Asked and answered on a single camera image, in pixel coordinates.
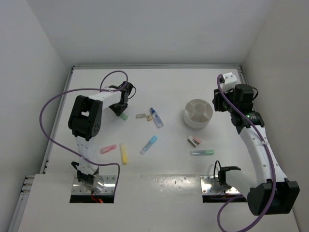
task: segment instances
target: metal plate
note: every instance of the metal plate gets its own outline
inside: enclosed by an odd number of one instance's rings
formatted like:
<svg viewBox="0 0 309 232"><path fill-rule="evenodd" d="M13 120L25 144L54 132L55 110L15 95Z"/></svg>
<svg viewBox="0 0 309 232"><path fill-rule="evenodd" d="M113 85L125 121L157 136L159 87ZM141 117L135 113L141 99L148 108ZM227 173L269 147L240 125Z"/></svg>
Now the metal plate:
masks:
<svg viewBox="0 0 309 232"><path fill-rule="evenodd" d="M201 187L203 196L212 195L239 195L240 193L234 187L220 186L213 178L213 175L201 175Z"/></svg>
<svg viewBox="0 0 309 232"><path fill-rule="evenodd" d="M95 191L94 195L113 195L116 176L115 175L102 175L104 180L101 183L101 191ZM78 182L77 176L74 178L71 195L91 195L91 191L87 189L82 182Z"/></svg>

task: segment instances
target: yellow highlighter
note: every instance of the yellow highlighter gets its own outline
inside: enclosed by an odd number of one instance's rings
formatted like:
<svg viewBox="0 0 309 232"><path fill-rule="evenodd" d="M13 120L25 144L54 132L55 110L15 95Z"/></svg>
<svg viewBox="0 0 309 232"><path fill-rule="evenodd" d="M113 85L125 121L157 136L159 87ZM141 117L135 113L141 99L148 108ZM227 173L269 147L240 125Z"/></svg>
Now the yellow highlighter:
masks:
<svg viewBox="0 0 309 232"><path fill-rule="evenodd" d="M123 165L127 164L127 156L126 156L126 146L124 143L120 143L120 153L121 153L121 162Z"/></svg>

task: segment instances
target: eraser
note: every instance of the eraser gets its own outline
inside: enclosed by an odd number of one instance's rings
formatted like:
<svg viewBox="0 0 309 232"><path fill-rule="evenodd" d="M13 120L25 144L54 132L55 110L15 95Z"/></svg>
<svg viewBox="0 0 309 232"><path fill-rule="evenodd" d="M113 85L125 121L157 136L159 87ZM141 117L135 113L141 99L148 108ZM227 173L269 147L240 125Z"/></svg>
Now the eraser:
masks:
<svg viewBox="0 0 309 232"><path fill-rule="evenodd" d="M138 115L135 115L135 118L143 118L143 117L146 117L146 114L138 114Z"/></svg>

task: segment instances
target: green highlighter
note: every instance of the green highlighter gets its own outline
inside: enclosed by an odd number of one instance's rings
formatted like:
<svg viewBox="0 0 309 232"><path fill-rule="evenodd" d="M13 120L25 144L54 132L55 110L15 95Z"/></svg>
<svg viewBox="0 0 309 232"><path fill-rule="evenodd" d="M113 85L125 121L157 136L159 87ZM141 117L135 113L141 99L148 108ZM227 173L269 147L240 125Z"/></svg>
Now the green highlighter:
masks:
<svg viewBox="0 0 309 232"><path fill-rule="evenodd" d="M200 151L190 151L191 156L211 156L214 154L214 150L200 150Z"/></svg>
<svg viewBox="0 0 309 232"><path fill-rule="evenodd" d="M122 120L124 120L124 121L126 121L126 120L128 119L128 116L125 115L124 113L122 113L121 115L119 115L119 117L120 117Z"/></svg>

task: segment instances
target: pink highlighter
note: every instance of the pink highlighter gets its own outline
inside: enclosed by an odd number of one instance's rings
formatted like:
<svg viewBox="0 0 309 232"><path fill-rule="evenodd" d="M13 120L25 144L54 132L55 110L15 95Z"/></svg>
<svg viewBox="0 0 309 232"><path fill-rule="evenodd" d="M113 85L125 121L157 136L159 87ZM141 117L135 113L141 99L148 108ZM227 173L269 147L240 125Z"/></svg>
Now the pink highlighter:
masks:
<svg viewBox="0 0 309 232"><path fill-rule="evenodd" d="M113 145L110 145L110 146L106 146L106 147L100 149L100 153L104 154L104 153L112 151L112 150L114 150L116 148L117 148L116 144L113 144Z"/></svg>

